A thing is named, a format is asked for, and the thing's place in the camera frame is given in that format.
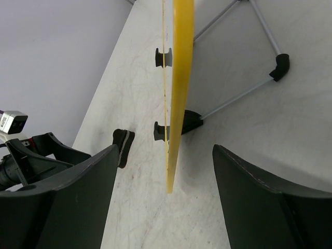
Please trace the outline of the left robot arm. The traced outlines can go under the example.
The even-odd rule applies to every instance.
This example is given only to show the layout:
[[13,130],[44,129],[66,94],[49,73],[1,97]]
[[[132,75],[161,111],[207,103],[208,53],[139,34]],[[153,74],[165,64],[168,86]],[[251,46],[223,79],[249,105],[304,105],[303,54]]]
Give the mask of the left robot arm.
[[39,182],[91,157],[64,145],[51,132],[24,140],[8,140],[1,147],[9,151],[1,159],[1,191]]

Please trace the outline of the black bone-shaped eraser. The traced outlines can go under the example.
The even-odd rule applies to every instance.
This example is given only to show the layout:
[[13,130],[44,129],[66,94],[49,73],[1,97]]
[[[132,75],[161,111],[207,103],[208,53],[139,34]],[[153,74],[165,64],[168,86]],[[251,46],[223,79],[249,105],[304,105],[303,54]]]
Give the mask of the black bone-shaped eraser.
[[134,141],[135,133],[129,130],[116,129],[113,132],[113,145],[119,150],[118,167],[125,168],[128,160],[129,151]]

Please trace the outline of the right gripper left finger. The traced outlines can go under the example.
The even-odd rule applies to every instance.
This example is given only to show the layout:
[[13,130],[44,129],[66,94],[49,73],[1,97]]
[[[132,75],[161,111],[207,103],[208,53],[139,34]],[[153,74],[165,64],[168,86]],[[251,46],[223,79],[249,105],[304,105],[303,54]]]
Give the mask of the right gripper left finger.
[[1,248],[100,248],[118,157],[112,145],[52,177],[1,192]]

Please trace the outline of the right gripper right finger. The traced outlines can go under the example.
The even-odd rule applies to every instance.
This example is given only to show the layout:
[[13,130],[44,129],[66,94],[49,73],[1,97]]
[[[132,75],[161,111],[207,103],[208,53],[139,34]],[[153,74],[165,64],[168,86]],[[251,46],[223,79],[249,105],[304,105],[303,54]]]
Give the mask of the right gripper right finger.
[[293,183],[220,145],[213,165],[231,248],[331,248],[331,193]]

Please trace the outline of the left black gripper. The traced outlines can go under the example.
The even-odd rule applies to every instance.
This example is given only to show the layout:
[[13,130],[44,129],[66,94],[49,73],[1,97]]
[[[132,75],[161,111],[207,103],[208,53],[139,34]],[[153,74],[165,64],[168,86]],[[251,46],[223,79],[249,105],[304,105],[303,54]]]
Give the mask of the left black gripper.
[[39,182],[91,157],[64,145],[51,132],[20,142],[28,153],[14,147],[12,142],[4,144],[9,150],[4,156],[4,186]]

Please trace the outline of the yellow framed whiteboard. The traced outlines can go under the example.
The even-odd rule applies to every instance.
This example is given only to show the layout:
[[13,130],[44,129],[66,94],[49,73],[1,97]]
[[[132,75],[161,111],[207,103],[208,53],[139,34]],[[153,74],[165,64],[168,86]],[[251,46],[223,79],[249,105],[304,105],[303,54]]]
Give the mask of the yellow framed whiteboard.
[[[189,89],[193,37],[194,2],[162,1],[162,53],[172,49],[172,67],[163,71],[164,126],[181,125]],[[167,140],[165,131],[166,190],[173,191],[181,134],[172,130]]]

